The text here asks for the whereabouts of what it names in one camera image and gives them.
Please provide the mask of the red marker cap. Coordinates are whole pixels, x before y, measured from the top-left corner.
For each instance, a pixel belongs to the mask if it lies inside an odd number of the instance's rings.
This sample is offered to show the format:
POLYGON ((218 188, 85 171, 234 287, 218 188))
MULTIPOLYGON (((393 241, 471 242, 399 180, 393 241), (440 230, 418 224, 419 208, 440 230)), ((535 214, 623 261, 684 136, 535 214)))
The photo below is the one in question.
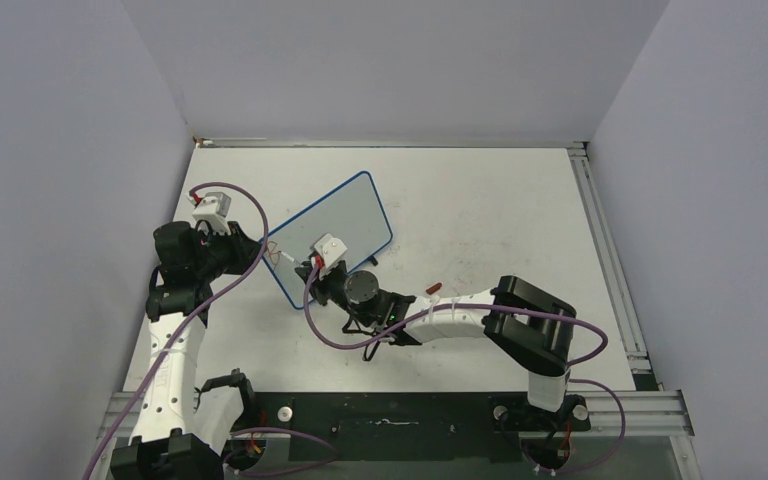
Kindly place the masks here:
POLYGON ((442 284, 440 282, 433 284, 432 286, 428 287, 425 290, 425 293, 427 295, 433 295, 437 293, 442 288, 442 284))

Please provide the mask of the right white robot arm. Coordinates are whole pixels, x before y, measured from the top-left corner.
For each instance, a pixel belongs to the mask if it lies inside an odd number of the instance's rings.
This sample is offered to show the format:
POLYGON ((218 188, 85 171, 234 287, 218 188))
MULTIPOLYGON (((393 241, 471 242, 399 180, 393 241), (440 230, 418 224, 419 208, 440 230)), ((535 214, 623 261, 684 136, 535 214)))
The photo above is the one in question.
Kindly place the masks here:
POLYGON ((569 394, 577 328, 596 334, 598 355, 607 345, 599 328, 578 319, 575 309, 516 276, 465 297, 418 297, 387 291, 367 270, 350 272, 344 262, 326 267, 318 256, 295 268, 304 280, 303 301, 334 304, 348 316, 346 335, 358 334, 356 348, 367 357, 382 344, 420 346, 438 340, 487 339, 528 374, 525 411, 539 428, 575 427, 589 419, 584 401, 569 394))

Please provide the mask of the blue framed whiteboard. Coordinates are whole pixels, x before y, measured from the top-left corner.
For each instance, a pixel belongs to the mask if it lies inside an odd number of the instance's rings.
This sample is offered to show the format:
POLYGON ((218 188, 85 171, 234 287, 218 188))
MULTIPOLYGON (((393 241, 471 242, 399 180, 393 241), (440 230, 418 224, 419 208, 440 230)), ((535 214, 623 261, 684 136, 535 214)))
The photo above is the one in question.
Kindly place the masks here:
POLYGON ((303 307, 304 282, 294 272, 297 265, 279 252, 302 262, 313 253, 313 243, 326 233, 347 246, 343 260, 350 271, 391 243, 394 232, 370 172, 358 172, 269 232, 268 268, 295 310, 303 307))

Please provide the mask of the red capped whiteboard marker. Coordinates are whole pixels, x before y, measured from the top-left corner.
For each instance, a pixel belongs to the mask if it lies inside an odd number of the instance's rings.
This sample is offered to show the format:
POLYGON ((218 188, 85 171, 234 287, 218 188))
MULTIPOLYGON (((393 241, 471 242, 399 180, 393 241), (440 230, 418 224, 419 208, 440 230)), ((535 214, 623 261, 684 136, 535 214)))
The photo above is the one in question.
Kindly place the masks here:
POLYGON ((299 260, 297 260, 296 258, 292 257, 292 256, 291 256, 290 254, 288 254, 287 252, 285 252, 285 251, 283 251, 283 250, 282 250, 282 251, 280 251, 280 252, 279 252, 279 254, 281 255, 281 257, 282 257, 283 259, 286 259, 286 260, 287 260, 287 262, 289 262, 289 263, 291 263, 291 264, 293 264, 293 265, 301 265, 301 262, 300 262, 299 260))

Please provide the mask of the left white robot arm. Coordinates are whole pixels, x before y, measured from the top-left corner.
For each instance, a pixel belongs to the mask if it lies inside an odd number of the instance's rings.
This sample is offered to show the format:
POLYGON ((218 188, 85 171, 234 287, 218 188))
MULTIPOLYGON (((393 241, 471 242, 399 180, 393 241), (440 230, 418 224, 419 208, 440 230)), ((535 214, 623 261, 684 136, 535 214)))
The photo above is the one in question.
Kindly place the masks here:
POLYGON ((260 242, 230 221, 225 232, 204 220, 174 221, 153 233, 159 263, 146 300, 150 366, 140 384, 139 416, 126 446, 111 456, 116 479, 220 479, 230 429, 250 428, 258 403, 244 373, 196 387, 197 357, 206 334, 211 284, 222 275, 244 279, 262 258, 260 242))

